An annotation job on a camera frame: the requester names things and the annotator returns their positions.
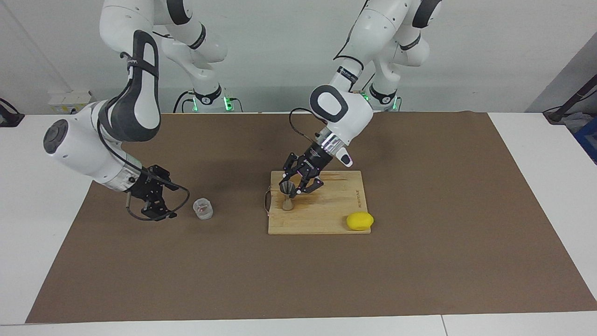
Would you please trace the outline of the blue crate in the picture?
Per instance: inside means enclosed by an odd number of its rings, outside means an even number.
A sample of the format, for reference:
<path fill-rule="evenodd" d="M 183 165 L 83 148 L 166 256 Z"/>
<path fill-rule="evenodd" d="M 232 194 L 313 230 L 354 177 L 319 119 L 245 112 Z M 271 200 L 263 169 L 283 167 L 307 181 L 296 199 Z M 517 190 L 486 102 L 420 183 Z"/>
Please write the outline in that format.
<path fill-rule="evenodd" d="M 578 131 L 573 133 L 585 153 L 597 165 L 597 117 L 594 117 Z"/>

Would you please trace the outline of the steel double jigger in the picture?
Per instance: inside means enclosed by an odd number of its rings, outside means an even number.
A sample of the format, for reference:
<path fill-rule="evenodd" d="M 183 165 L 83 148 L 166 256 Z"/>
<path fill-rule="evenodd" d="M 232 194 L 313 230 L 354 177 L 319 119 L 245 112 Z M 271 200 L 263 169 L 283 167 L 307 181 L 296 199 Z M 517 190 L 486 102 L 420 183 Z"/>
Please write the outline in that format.
<path fill-rule="evenodd" d="M 285 181 L 280 184 L 279 189 L 284 196 L 282 209 L 285 211 L 292 210 L 294 208 L 292 194 L 296 191 L 296 185 L 292 181 Z"/>

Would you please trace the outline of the wooden cutting board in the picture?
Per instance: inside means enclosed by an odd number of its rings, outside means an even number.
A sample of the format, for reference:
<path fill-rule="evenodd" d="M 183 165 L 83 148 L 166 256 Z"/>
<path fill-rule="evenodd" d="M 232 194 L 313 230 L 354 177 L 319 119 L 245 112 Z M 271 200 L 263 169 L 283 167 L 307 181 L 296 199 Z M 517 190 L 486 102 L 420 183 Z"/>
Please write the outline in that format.
<path fill-rule="evenodd" d="M 347 225 L 347 217 L 367 212 L 362 174 L 359 170 L 324 171 L 324 186 L 292 200 L 293 209 L 284 210 L 285 200 L 278 185 L 282 171 L 271 171 L 271 205 L 268 233 L 271 235 L 370 234 L 371 228 L 356 231 Z"/>

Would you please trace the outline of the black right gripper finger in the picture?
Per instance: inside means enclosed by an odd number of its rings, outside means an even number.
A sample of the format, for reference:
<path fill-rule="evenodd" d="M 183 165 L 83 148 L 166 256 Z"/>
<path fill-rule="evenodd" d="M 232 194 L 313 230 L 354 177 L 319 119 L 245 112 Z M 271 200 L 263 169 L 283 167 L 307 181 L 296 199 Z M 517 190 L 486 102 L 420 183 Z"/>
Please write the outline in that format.
<path fill-rule="evenodd" d="M 145 196 L 143 201 L 145 205 L 141 209 L 141 213 L 152 221 L 177 217 L 177 213 L 167 208 L 162 196 Z"/>
<path fill-rule="evenodd" d="M 177 191 L 180 187 L 173 183 L 170 178 L 170 172 L 158 165 L 153 165 L 148 168 L 148 190 L 150 192 L 162 192 L 166 187 L 171 191 Z"/>

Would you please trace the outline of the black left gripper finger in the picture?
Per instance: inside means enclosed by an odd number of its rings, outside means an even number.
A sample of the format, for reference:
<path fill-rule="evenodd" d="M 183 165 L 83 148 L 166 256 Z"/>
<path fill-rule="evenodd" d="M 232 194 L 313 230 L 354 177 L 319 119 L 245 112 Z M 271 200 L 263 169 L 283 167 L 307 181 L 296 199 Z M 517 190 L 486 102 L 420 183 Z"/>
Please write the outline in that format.
<path fill-rule="evenodd" d="M 293 194 L 310 194 L 324 185 L 319 174 L 299 174 L 300 181 L 295 187 Z"/>
<path fill-rule="evenodd" d="M 282 180 L 279 183 L 281 193 L 303 193 L 304 181 L 301 168 L 304 165 L 304 156 L 298 156 L 290 153 L 283 166 Z M 300 175 L 298 185 L 292 184 L 291 178 L 295 175 Z"/>

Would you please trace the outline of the white wall socket box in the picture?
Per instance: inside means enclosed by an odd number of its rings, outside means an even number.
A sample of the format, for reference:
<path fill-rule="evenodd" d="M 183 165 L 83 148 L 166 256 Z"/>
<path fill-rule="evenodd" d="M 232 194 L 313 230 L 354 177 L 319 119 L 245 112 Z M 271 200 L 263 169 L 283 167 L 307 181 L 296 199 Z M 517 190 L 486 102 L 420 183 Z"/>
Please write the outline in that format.
<path fill-rule="evenodd" d="M 75 114 L 94 102 L 97 102 L 97 99 L 91 91 L 71 91 L 51 93 L 48 105 L 53 113 Z"/>

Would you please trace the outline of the brown table mat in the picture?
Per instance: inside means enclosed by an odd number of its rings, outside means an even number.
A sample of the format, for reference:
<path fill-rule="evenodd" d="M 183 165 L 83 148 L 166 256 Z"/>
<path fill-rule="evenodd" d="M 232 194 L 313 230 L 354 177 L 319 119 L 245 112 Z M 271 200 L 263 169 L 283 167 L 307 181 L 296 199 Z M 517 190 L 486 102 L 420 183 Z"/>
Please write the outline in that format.
<path fill-rule="evenodd" d="M 144 223 L 92 183 L 27 322 L 597 310 L 485 113 L 376 113 L 349 147 L 370 234 L 267 233 L 270 174 L 304 151 L 285 115 L 167 115 L 129 143 L 205 197 Z"/>

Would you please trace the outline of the black tripod stand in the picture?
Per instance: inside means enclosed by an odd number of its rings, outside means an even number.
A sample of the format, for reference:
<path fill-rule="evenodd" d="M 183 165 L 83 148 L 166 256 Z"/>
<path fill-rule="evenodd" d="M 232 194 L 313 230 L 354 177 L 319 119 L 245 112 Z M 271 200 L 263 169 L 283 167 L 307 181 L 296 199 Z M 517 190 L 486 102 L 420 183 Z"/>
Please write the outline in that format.
<path fill-rule="evenodd" d="M 549 108 L 543 111 L 543 116 L 551 124 L 558 124 L 565 114 L 578 102 L 582 102 L 587 98 L 590 98 L 593 94 L 597 93 L 597 74 L 593 75 L 588 82 L 586 82 L 581 89 L 579 89 L 567 102 L 561 106 Z"/>

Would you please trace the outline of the yellow lemon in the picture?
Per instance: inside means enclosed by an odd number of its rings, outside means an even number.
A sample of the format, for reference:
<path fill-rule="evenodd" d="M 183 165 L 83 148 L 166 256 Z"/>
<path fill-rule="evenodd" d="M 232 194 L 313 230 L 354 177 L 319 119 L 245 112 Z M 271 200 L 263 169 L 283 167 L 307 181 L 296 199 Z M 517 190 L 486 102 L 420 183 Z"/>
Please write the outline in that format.
<path fill-rule="evenodd" d="M 368 212 L 354 212 L 346 217 L 346 225 L 352 231 L 369 231 L 375 218 Z"/>

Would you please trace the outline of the small clear glass cup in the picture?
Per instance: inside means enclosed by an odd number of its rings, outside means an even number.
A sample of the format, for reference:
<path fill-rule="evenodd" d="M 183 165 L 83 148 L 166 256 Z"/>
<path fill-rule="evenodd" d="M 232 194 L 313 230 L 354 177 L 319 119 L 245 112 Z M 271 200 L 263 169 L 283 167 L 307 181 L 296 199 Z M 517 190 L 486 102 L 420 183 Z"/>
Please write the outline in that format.
<path fill-rule="evenodd" d="M 200 198 L 193 204 L 193 211 L 200 220 L 209 220 L 213 216 L 212 204 L 206 198 Z"/>

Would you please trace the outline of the black clamp mount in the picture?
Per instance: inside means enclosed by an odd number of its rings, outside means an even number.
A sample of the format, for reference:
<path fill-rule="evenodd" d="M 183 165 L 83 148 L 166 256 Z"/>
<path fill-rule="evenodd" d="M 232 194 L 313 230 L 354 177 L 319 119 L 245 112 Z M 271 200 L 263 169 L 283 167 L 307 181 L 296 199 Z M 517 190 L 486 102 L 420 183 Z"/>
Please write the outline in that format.
<path fill-rule="evenodd" d="M 0 127 L 17 127 L 24 117 L 11 103 L 0 98 Z"/>

